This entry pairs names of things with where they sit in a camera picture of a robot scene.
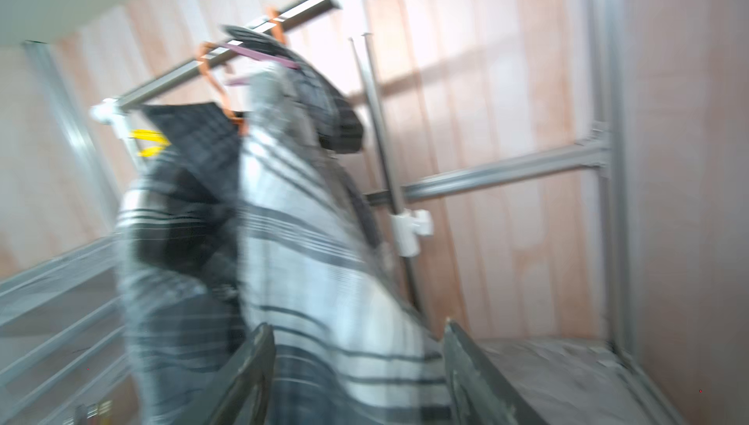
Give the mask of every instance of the cloth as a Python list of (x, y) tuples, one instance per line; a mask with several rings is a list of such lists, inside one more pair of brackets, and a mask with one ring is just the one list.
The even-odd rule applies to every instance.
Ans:
[[(172, 143), (123, 197), (117, 290), (143, 423), (172, 423), (244, 341), (238, 309), (240, 139), (214, 103), (154, 105)], [(382, 242), (353, 180), (336, 173), (368, 243)]]
[(278, 345), (268, 423), (448, 421), (439, 345), (386, 276), (363, 196), (321, 149), (341, 144), (351, 109), (319, 78), (303, 96), (303, 73), (258, 69), (244, 143), (215, 104), (144, 108), (172, 145), (116, 229), (142, 422), (173, 423), (263, 321)]
[(288, 70), (249, 84), (239, 294), (273, 326), (269, 423), (450, 423), (440, 346), (367, 245)]

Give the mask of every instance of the orange hanger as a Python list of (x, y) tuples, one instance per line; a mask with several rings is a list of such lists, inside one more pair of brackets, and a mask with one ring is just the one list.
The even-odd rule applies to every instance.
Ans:
[(224, 112), (226, 117), (231, 120), (231, 122), (239, 127), (240, 135), (244, 136), (247, 133), (246, 122), (242, 118), (239, 118), (237, 115), (235, 115), (234, 111), (231, 110), (229, 92), (227, 92), (223, 85), (221, 85), (213, 76), (213, 74), (211, 74), (211, 67), (208, 64), (208, 60), (205, 59), (205, 55), (207, 55), (208, 52), (218, 47), (219, 46), (215, 43), (202, 42), (198, 46), (198, 53), (197, 56), (195, 56), (195, 60), (198, 62), (198, 70), (200, 71), (201, 75), (208, 81), (209, 84), (211, 84), (211, 87), (219, 92), (219, 96), (221, 99), (221, 110)]
[(278, 16), (281, 15), (281, 13), (278, 12), (275, 7), (268, 7), (265, 13), (268, 16), (268, 21), (275, 24), (270, 28), (270, 34), (273, 35), (278, 43), (280, 43), (281, 45), (286, 45), (286, 36), (283, 33), (281, 22), (275, 20), (276, 18), (278, 18)]

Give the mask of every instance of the floor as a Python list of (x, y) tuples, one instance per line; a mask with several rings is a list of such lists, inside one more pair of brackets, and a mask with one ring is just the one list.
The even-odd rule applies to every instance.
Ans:
[(482, 341), (484, 351), (549, 425), (650, 425), (603, 342)]

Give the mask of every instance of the clothes rack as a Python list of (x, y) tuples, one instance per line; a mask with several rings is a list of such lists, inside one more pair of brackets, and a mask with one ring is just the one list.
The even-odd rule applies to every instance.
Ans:
[[(329, 12), (333, 8), (343, 9), (344, 19), (349, 31), (348, 36), (351, 40), (362, 85), (364, 86), (366, 101), (369, 106), (378, 144), (383, 181), (387, 184), (385, 193), (387, 194), (387, 201), (392, 213), (393, 235), (405, 268), (407, 293), (414, 307), (422, 315), (426, 315), (423, 296), (418, 289), (419, 283), (414, 257), (419, 252), (417, 234), (431, 234), (431, 217), (426, 211), (419, 211), (419, 213), (413, 215), (405, 206), (406, 200), (398, 180), (396, 164), (392, 159), (392, 149), (389, 145), (387, 126), (380, 101), (379, 83), (372, 61), (372, 46), (369, 40), (371, 31), (363, 0), (298, 0), (280, 9), (278, 17), (271, 20), (267, 16), (263, 16), (250, 22), (245, 27), (265, 34), (269, 33), (276, 24), (279, 24), (284, 31), (287, 31), (299, 27), (305, 22)], [(208, 60), (211, 68), (226, 64), (238, 56), (237, 53), (227, 48), (214, 49), (209, 55), (212, 55)], [(106, 112), (102, 113), (99, 107), (93, 107), (91, 115), (100, 122), (114, 125), (115, 129), (119, 127), (120, 131), (117, 133), (117, 136), (125, 142), (126, 149), (136, 169), (141, 170), (143, 161), (142, 157), (139, 156), (138, 144), (126, 131), (122, 131), (122, 129), (132, 129), (129, 122), (126, 121), (126, 115), (129, 111), (137, 108), (138, 105), (169, 92), (198, 76), (200, 76), (198, 62), (195, 59), (187, 60), (167, 73), (132, 89), (130, 92), (116, 99), (105, 100), (104, 105), (107, 106)]]

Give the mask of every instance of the wood paneling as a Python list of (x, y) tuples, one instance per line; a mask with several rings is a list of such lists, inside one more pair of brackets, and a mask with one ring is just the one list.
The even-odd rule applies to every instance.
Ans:
[[(246, 23), (268, 5), (290, 1), (130, 0), (62, 40), (59, 50), (88, 107), (182, 62), (201, 40), (220, 38), (220, 24)], [(367, 7), (404, 182), (585, 134), (589, 77), (578, 60), (586, 46), (581, 0), (367, 0)], [(103, 30), (108, 37), (99, 35)], [(363, 152), (340, 160), (363, 191), (380, 188), (378, 151), (341, 14), (317, 18), (288, 39), (350, 95), (367, 136)], [(243, 63), (236, 63), (239, 70)], [(160, 102), (212, 96), (195, 81)], [(113, 143), (111, 133), (96, 132)], [(124, 156), (108, 152), (108, 158)], [(124, 182), (132, 172), (118, 167)], [(435, 220), (435, 236), (423, 240), (419, 257), (435, 332), (452, 317), (478, 338), (604, 335), (601, 263), (590, 246), (600, 243), (590, 238), (598, 230), (595, 182), (588, 179), (583, 187), (580, 177), (565, 174), (419, 204)], [(386, 227), (386, 213), (377, 214)]]
[(106, 233), (21, 47), (0, 49), (0, 279)]
[(689, 423), (749, 423), (747, 0), (627, 0), (637, 353)]

